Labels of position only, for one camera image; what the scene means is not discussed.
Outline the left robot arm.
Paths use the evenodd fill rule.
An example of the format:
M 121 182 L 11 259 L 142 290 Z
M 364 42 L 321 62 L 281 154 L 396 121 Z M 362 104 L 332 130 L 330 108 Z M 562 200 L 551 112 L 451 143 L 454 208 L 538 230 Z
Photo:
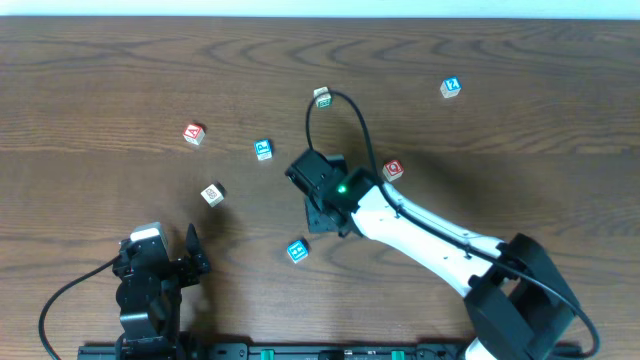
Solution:
M 189 225 L 187 254 L 169 258 L 168 242 L 158 222 L 137 227 L 120 243 L 113 273 L 124 333 L 117 341 L 118 359 L 206 359 L 208 351 L 180 330 L 182 290 L 200 283 L 211 271 L 209 259 Z

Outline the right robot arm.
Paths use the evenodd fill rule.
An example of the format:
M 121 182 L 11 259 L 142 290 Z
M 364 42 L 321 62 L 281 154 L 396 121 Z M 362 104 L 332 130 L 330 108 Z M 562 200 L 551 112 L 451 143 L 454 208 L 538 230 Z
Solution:
M 343 158 L 308 150 L 286 175 L 306 196 L 310 225 L 393 247 L 463 298 L 476 338 L 462 358 L 586 358 L 559 343 L 580 306 L 541 245 L 523 234 L 505 242 L 474 233 L 425 210 L 393 187 L 403 171 L 397 161 L 381 173 L 349 171 Z

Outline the blue number 2 block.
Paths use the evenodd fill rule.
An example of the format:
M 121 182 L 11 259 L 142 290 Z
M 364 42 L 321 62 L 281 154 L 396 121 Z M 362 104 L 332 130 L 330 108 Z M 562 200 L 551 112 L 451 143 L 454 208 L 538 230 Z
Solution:
M 440 92 L 444 98 L 452 98 L 461 91 L 461 84 L 456 76 L 444 79 L 440 86 Z

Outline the red letter A block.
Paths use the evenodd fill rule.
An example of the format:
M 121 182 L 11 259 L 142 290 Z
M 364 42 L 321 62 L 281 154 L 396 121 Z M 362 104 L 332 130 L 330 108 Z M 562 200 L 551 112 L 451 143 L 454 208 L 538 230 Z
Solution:
M 204 128 L 198 124 L 188 124 L 183 131 L 184 139 L 196 146 L 199 146 L 202 143 L 205 136 L 206 132 Z

